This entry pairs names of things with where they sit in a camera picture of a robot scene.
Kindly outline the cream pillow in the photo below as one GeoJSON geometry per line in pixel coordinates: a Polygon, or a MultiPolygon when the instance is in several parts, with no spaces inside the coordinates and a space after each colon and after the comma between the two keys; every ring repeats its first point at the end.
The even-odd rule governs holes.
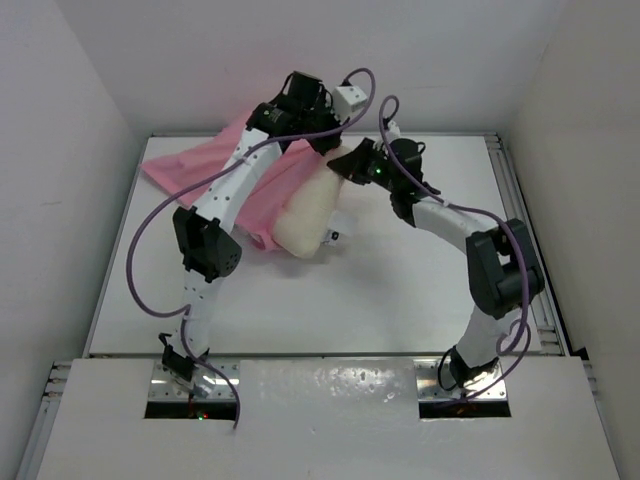
{"type": "Polygon", "coordinates": [[[309,259],[325,242],[335,242],[333,234],[351,236],[356,227],[353,215],[337,208],[343,179],[327,163],[351,152],[342,145],[319,160],[285,204],[272,227],[275,243],[295,257],[309,259]]]}

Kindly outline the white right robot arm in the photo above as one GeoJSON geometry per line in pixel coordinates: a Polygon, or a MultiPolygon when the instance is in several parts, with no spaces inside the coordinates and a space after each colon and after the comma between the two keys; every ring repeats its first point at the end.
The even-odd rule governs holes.
{"type": "Polygon", "coordinates": [[[425,149],[425,143],[408,138],[389,144],[366,138],[327,166],[354,184],[383,188],[400,220],[465,255],[474,308],[463,336],[440,362],[449,369],[454,387],[462,389],[491,372],[499,355],[512,351],[530,332],[526,319],[510,328],[500,323],[514,311],[526,313],[545,280],[527,225],[445,201],[423,178],[425,149]]]}

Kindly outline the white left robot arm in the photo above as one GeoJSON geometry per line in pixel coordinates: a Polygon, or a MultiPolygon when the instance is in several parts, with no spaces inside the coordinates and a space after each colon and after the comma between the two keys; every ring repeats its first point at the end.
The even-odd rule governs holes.
{"type": "Polygon", "coordinates": [[[175,210],[185,305],[176,332],[164,341],[162,365],[180,383],[193,384],[209,352],[213,303],[242,256],[231,232],[259,180],[294,141],[307,141],[319,154],[338,147],[342,131],[366,109],[369,99],[349,78],[327,89],[316,77],[291,73],[272,100],[251,112],[220,176],[190,208],[175,210]]]}

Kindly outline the white front cover board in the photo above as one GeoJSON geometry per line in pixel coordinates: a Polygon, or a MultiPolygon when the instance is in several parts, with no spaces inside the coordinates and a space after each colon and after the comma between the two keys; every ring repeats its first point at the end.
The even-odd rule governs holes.
{"type": "Polygon", "coordinates": [[[506,418],[421,420],[407,359],[246,360],[238,422],[148,419],[150,359],[72,364],[42,479],[614,479],[582,363],[529,357],[506,418]]]}

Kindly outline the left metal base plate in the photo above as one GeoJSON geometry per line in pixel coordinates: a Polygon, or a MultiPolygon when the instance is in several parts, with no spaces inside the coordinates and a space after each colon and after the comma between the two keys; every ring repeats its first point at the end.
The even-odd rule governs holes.
{"type": "Polygon", "coordinates": [[[151,402],[186,403],[191,396],[203,403],[233,402],[231,385],[239,386],[239,365],[222,363],[216,368],[227,373],[229,381],[201,366],[195,367],[191,380],[184,380],[158,361],[152,370],[147,398],[151,402]]]}

